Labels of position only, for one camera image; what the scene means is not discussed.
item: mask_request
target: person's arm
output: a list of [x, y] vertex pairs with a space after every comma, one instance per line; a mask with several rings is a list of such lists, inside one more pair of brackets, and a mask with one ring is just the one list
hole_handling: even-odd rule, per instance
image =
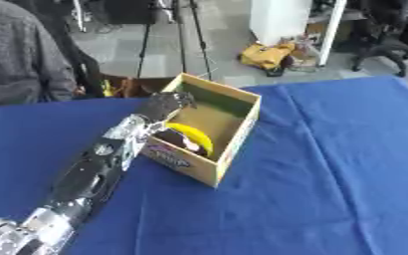
[[73, 68], [65, 59], [54, 39], [40, 22], [34, 29], [33, 58], [40, 76], [44, 96], [49, 101], [69, 101], [77, 88]]

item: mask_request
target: open cardboard box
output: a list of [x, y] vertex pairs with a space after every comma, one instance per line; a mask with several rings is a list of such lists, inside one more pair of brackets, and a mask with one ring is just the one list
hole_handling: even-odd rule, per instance
[[187, 74], [179, 75], [163, 91], [184, 91], [195, 97], [198, 108], [186, 108], [171, 121], [202, 130], [212, 139], [214, 152], [207, 158], [152, 137], [143, 153], [217, 187], [257, 121], [261, 97]]

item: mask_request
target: robot forearm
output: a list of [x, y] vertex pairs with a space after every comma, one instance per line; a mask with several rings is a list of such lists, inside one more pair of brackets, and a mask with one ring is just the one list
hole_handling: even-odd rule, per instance
[[147, 139], [165, 130], [189, 95], [158, 95], [86, 149], [55, 181], [47, 200], [22, 224], [0, 219], [0, 255], [60, 254], [109, 200]]

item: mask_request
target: floor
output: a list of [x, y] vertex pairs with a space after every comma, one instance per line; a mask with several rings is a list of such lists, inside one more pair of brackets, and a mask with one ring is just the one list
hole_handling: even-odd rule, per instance
[[[260, 70], [243, 66], [236, 56], [252, 42], [249, 30], [251, 0], [198, 0], [203, 34], [208, 45], [214, 80], [234, 87], [262, 84], [334, 80], [396, 73], [390, 61], [375, 58], [365, 62], [361, 72], [349, 70], [351, 55], [333, 53], [327, 66], [314, 73], [287, 72], [281, 78], [268, 78]], [[184, 9], [188, 73], [206, 77], [192, 15]], [[97, 58], [104, 73], [135, 76], [143, 37], [142, 25], [103, 27], [91, 24], [90, 31], [74, 33], [79, 45]], [[179, 43], [174, 24], [159, 13], [159, 22], [150, 35], [143, 77], [173, 77], [181, 72]]]

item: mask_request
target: printed label on box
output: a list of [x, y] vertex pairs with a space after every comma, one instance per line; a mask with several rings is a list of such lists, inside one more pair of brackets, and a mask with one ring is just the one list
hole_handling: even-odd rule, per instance
[[183, 158], [179, 158], [176, 156], [174, 151], [162, 145], [149, 145], [148, 150], [152, 153], [153, 156], [159, 159], [162, 163], [166, 164], [171, 168], [178, 168], [178, 167], [191, 167], [192, 164]]

